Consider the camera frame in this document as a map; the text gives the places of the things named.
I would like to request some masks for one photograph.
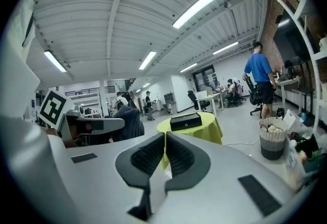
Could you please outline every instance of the blue t-shirt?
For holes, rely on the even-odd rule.
[[[247,61],[244,72],[252,72],[254,81],[260,83],[270,81],[267,73],[272,72],[272,70],[265,55],[254,53]]]

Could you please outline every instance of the backpack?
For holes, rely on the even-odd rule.
[[[116,109],[117,109],[117,111],[120,110],[120,108],[121,108],[122,106],[124,106],[124,104],[122,103],[121,100],[119,100],[119,101],[116,102]]]

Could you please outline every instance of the yellow tablecloth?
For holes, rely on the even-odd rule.
[[[208,140],[217,144],[222,144],[221,138],[223,137],[223,133],[220,129],[219,123],[215,115],[208,112],[198,112],[198,114],[201,116],[202,126],[181,129],[181,130],[174,131],[174,133],[185,134],[199,139]],[[166,146],[166,132],[172,131],[170,127],[170,118],[159,123],[157,126],[157,131],[165,133],[165,146]],[[169,161],[165,152],[162,160],[162,167],[165,169],[168,166],[168,163]]]

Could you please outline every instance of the black office chair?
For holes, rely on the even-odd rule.
[[[234,87],[232,90],[232,93],[230,93],[230,97],[227,97],[228,99],[228,104],[227,107],[234,105],[237,107],[237,104],[242,104],[240,95],[237,93],[236,88]]]
[[[257,107],[255,110],[250,112],[250,115],[252,116],[252,113],[260,111],[260,119],[262,118],[262,92],[260,91],[258,85],[253,85],[251,79],[249,76],[246,76],[245,78],[246,84],[249,86],[249,92],[250,92],[250,102],[252,105],[257,105],[260,107]]]
[[[199,105],[198,105],[198,102],[196,100],[196,96],[194,95],[193,91],[188,91],[188,97],[190,98],[190,100],[193,101],[195,110],[198,110]],[[205,102],[204,100],[200,101],[201,110],[203,112],[206,110],[205,107],[208,107],[209,105],[210,105],[210,102]]]

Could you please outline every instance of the cable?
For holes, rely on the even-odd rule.
[[[259,140],[257,140],[256,142],[254,142],[253,144],[246,144],[246,143],[235,143],[235,144],[226,144],[224,146],[229,146],[229,145],[249,145],[249,146],[253,146],[254,144],[256,144]]]

